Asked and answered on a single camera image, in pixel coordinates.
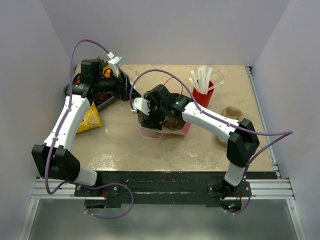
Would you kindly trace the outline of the brown paper bag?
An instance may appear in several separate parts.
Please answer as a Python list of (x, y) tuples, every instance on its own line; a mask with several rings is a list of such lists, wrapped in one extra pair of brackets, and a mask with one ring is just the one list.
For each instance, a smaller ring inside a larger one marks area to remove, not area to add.
[(191, 99), (182, 93), (170, 92), (165, 84), (159, 84), (132, 100), (133, 111), (143, 129), (165, 134), (185, 136), (191, 124), (182, 119), (181, 111)]

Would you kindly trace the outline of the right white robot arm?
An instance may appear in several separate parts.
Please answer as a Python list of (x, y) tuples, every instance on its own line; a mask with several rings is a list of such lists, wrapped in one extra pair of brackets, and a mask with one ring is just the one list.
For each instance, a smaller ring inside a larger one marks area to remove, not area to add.
[(163, 84), (135, 98), (132, 104), (142, 127), (162, 131), (169, 121), (183, 125), (190, 123), (223, 140), (229, 165), (222, 182), (215, 189), (230, 197), (241, 190), (240, 183), (247, 164), (260, 145), (250, 120), (237, 121), (219, 115), (199, 106), (190, 97), (169, 92)]

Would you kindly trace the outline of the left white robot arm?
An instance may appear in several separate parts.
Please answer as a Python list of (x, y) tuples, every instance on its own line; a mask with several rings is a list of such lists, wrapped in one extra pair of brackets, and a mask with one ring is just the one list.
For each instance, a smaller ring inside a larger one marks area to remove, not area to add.
[(129, 94), (140, 96), (131, 89), (128, 75), (120, 69), (122, 64), (120, 56), (109, 60), (106, 69), (96, 59), (81, 62), (80, 73), (64, 89), (64, 107), (54, 128), (42, 144), (34, 145), (31, 150), (42, 178), (86, 185), (92, 196), (103, 192), (104, 184), (98, 180), (98, 173), (81, 167), (72, 147), (83, 117), (99, 94), (111, 94), (124, 102), (129, 100)]

